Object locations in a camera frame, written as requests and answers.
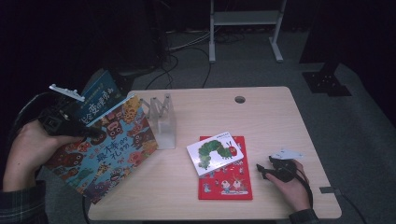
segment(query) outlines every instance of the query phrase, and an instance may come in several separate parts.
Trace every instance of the book cover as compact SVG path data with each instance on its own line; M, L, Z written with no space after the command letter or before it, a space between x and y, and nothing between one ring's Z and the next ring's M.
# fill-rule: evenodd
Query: book cover
M77 101L76 105L74 105L73 116L85 125L125 99L107 70L98 70L93 75L93 77L96 76L98 78L81 94L81 96L85 97L85 101Z
M248 155L244 136L233 136L241 148L244 158L199 178L198 199L200 200L252 200Z
M158 145L134 94L87 126L99 128L103 134L59 148L45 166L92 203L98 203Z
M198 176L244 158L230 133L220 133L187 146Z

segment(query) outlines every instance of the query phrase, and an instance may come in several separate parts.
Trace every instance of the sleeve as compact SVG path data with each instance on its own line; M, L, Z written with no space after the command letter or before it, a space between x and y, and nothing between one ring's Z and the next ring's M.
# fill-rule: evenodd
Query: sleeve
M45 211L46 184L12 192L0 192L0 223L49 223Z
M289 216L292 224L319 224L320 221L314 209L306 209Z

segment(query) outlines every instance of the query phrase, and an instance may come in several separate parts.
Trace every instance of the human hand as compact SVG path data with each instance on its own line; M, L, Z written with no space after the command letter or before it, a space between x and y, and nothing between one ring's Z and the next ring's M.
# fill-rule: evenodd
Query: human hand
M307 184L309 184L309 180L304 174L303 165L296 160L293 160L293 162L296 164L297 170L301 171L301 173L297 171L297 174L302 179L305 179ZM308 193L306 192L303 184L301 184L298 179L294 178L291 181L285 183L269 173L267 173L265 176L268 178L268 180L275 184L280 192L282 192L286 202L293 208L295 212L311 208L309 204Z
M26 189L35 185L35 171L44 164L59 147L82 140L82 137L50 136L38 120L25 124L12 143L3 191Z

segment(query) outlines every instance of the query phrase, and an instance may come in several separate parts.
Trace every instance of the hole in table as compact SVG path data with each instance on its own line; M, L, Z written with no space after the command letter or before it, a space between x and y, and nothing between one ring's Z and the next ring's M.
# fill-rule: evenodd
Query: hole in table
M245 99L245 97L243 97L243 96L236 96L236 97L235 97L235 101L236 101L238 104L242 104L242 103L244 103L244 102L246 101L246 99Z

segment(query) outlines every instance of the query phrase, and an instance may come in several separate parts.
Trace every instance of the dark background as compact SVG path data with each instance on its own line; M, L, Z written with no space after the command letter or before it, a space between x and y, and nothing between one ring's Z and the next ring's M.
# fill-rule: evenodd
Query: dark background
M91 75L102 67L127 69L139 76L144 74L142 71L160 66L166 42L164 31L208 29L209 3L1 1L2 166L12 120L32 97L48 91L52 83L81 92ZM335 57L360 76L393 124L395 4L390 0L289 0L282 23L283 31L310 30L301 63L324 63ZM217 10L278 7L275 1L216 1Z

